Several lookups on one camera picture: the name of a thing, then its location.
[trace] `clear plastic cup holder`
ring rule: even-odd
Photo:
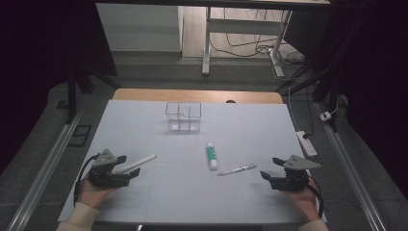
[[[167,103],[166,117],[170,131],[200,131],[201,103]]]

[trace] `sleeve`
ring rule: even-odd
[[[80,202],[67,221],[61,222],[57,231],[90,231],[99,211]]]
[[[299,231],[328,231],[328,229],[323,220],[317,219],[301,226]]]

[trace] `white pen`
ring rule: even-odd
[[[115,174],[120,174],[120,173],[123,173],[123,172],[125,172],[125,171],[128,171],[128,170],[130,170],[130,169],[132,169],[132,168],[141,166],[141,165],[143,165],[144,163],[149,162],[149,161],[155,159],[156,157],[157,157],[157,155],[148,156],[148,157],[146,157],[146,158],[144,158],[144,159],[141,159],[141,160],[139,160],[139,161],[137,161],[137,162],[132,163],[131,165],[129,165],[129,166],[127,166],[127,167],[124,167],[124,168],[121,169],[121,170],[117,170],[117,171],[115,172]]]
[[[250,170],[250,169],[253,169],[253,168],[255,168],[255,167],[256,167],[255,164],[250,164],[250,165],[247,165],[247,166],[243,166],[243,167],[238,167],[238,168],[232,169],[232,170],[230,170],[230,171],[220,172],[219,174],[217,174],[217,176],[229,175],[229,174],[237,173],[237,172],[240,172],[240,171]]]

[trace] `human hand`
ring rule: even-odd
[[[309,185],[316,188],[316,183],[313,180],[309,180]],[[320,219],[318,210],[316,208],[316,196],[309,189],[305,188],[298,192],[281,192],[292,200],[294,206],[309,222]]]
[[[88,176],[86,176],[85,179],[81,182],[78,202],[97,209],[108,196],[108,194],[115,190],[117,190],[117,188],[94,187],[93,184],[88,180]]]

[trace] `white tabletop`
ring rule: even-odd
[[[214,145],[218,170],[206,153]],[[202,103],[199,132],[168,131],[165,102],[111,100],[86,160],[109,148],[127,156],[120,169],[152,154],[140,175],[110,194],[97,220],[137,224],[272,224],[301,214],[260,170],[283,176],[272,157],[303,156],[286,105]],[[257,168],[217,173],[248,164]],[[73,210],[72,192],[59,220]]]

